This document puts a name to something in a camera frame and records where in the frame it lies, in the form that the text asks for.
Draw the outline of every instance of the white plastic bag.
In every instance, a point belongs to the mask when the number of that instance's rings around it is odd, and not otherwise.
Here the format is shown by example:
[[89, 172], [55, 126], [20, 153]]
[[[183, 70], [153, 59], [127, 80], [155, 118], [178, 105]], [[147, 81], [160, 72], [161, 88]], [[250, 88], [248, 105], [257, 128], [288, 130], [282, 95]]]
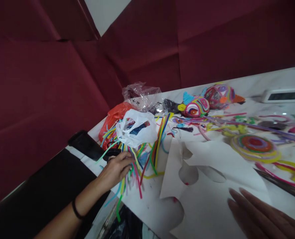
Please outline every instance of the white plastic bag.
[[[131, 134], [131, 131], [146, 123], [137, 135]], [[117, 123], [116, 131], [118, 139], [127, 146], [137, 148], [143, 143], [154, 143], [157, 140], [156, 122], [154, 115], [150, 112], [142, 113], [136, 110], [129, 110], [125, 113], [123, 121]]]

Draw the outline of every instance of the black chair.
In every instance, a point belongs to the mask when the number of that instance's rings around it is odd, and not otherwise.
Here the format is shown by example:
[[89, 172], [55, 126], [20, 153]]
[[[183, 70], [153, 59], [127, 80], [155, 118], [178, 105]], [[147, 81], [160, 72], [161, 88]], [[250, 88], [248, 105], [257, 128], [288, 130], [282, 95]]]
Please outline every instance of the black chair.
[[[0, 238], [33, 238], [96, 176], [64, 149], [0, 202]], [[76, 238], [84, 238], [109, 192], [85, 217]]]

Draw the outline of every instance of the plastic bag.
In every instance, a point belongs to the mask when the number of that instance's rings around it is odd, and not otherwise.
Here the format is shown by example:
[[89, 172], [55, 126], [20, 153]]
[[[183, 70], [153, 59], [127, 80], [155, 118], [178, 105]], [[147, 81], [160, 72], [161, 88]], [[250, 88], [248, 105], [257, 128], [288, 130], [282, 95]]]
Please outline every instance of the plastic bag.
[[142, 225], [140, 219], [125, 205], [120, 212], [121, 222], [114, 220], [104, 239], [142, 239]]
[[154, 143], [157, 140], [156, 122], [150, 112], [142, 113], [129, 110], [121, 123], [115, 127], [118, 139], [132, 148], [143, 143]]
[[108, 112], [108, 116], [105, 119], [103, 126], [99, 132], [99, 140], [102, 142], [103, 140], [103, 136], [104, 136], [104, 132], [107, 131], [107, 126], [108, 129], [110, 129], [114, 123], [119, 120], [119, 119], [123, 119], [125, 113], [130, 110], [133, 109], [134, 107], [128, 103], [128, 102], [123, 102], [121, 104], [118, 104], [116, 107], [114, 107], [113, 109], [111, 109]]
[[140, 112], [151, 112], [155, 114], [159, 102], [162, 102], [159, 87], [144, 86], [145, 83], [137, 82], [122, 88], [125, 102], [129, 102]]

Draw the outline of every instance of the pipe cleaner craft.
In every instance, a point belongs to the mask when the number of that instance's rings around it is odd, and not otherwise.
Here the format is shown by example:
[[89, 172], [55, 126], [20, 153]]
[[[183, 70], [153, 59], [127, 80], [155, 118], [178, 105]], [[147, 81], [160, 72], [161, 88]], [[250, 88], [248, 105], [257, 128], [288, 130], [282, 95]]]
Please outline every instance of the pipe cleaner craft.
[[216, 84], [206, 90], [205, 98], [208, 100], [210, 108], [214, 110], [227, 109], [229, 104], [245, 102], [245, 98], [236, 95], [232, 87], [226, 84]]
[[203, 96], [192, 96], [184, 92], [183, 103], [177, 108], [186, 117], [199, 118], [208, 113], [209, 103]]
[[247, 160], [273, 163], [281, 158], [281, 152], [274, 143], [252, 134], [233, 137], [231, 147]]

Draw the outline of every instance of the clear plastic bag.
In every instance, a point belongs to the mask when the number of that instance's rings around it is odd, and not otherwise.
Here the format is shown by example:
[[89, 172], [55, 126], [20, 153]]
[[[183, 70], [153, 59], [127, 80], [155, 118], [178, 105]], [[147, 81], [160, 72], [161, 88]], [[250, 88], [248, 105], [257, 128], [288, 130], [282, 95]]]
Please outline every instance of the clear plastic bag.
[[151, 112], [155, 114], [161, 98], [159, 87], [145, 86], [146, 83], [137, 82], [122, 88], [122, 95], [125, 102], [129, 102], [140, 112]]

